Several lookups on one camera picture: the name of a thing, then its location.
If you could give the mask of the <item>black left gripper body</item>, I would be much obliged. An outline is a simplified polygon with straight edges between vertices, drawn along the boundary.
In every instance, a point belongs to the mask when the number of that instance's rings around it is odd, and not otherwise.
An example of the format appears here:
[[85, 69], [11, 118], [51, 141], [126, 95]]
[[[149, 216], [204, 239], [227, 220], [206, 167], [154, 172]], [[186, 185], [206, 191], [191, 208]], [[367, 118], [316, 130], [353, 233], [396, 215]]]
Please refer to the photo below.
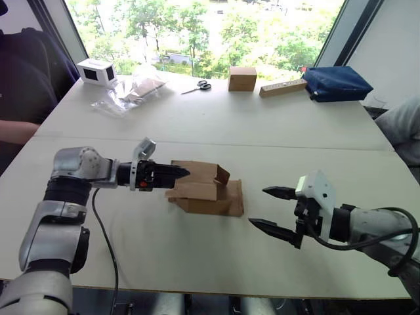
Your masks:
[[137, 164], [135, 187], [139, 191], [152, 191], [157, 188], [154, 171], [157, 163], [153, 160], [142, 160]]

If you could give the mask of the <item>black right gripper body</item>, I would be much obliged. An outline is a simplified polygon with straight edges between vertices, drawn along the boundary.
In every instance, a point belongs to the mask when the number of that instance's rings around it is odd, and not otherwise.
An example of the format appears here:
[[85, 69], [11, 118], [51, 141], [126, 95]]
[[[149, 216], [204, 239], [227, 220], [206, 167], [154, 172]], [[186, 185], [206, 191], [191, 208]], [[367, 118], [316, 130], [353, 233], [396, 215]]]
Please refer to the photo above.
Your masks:
[[303, 240], [303, 236], [310, 236], [312, 234], [308, 230], [310, 226], [314, 235], [320, 236], [322, 221], [320, 216], [320, 205], [314, 198], [298, 197], [297, 204], [294, 210], [294, 214], [297, 217], [295, 232], [296, 245], [300, 245]]

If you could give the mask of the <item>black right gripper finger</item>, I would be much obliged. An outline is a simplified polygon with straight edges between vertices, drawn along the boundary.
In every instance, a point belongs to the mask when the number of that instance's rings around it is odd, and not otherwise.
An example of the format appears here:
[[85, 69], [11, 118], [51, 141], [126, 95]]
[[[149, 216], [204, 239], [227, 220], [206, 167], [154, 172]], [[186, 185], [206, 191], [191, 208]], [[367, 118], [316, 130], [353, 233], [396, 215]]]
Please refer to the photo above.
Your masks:
[[264, 193], [283, 200], [297, 200], [294, 188], [284, 186], [269, 186], [262, 189]]
[[298, 233], [290, 229], [282, 228], [275, 222], [265, 219], [248, 218], [248, 221], [253, 226], [263, 231], [265, 234], [272, 236], [273, 238], [288, 242], [296, 249], [301, 248], [302, 236], [300, 236]]

